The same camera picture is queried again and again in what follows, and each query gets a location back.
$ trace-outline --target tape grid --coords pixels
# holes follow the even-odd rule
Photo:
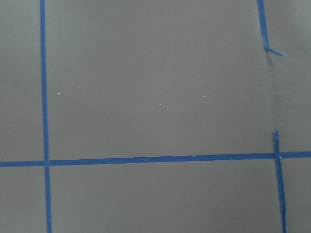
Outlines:
[[[257,0],[261,35],[267,51],[283,56],[269,46],[266,17],[263,0]],[[194,161],[227,161],[227,160],[253,160],[274,159],[276,164],[276,177],[279,192],[279,201],[282,218],[283,233],[287,233],[286,202],[284,181],[282,176],[281,159],[311,158],[311,151],[280,152],[277,131],[274,133],[274,153],[249,153],[249,154],[219,154],[219,155],[186,155],[186,156],[160,156],[160,157],[132,157],[132,158],[106,158],[106,159],[72,159],[49,160],[49,128],[47,105],[47,76],[46,76],[46,39],[45,39],[45,0],[40,0],[40,36],[41,36],[41,85],[42,85],[42,120],[44,160],[42,161],[10,161],[0,162],[0,167],[33,167],[44,166],[45,170],[45,196],[46,196],[46,221],[47,233],[52,233],[51,211],[51,184],[50,166],[79,166],[79,165],[109,165],[109,164],[135,164],[135,163],[168,163],[168,162],[194,162]]]

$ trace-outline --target gray floor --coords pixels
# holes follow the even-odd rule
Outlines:
[[[46,1],[50,159],[311,151],[311,2]],[[39,1],[0,0],[0,162],[43,159]],[[289,233],[311,159],[282,160]],[[41,167],[0,169],[0,232],[43,233]],[[51,167],[54,233],[281,232],[273,160]]]

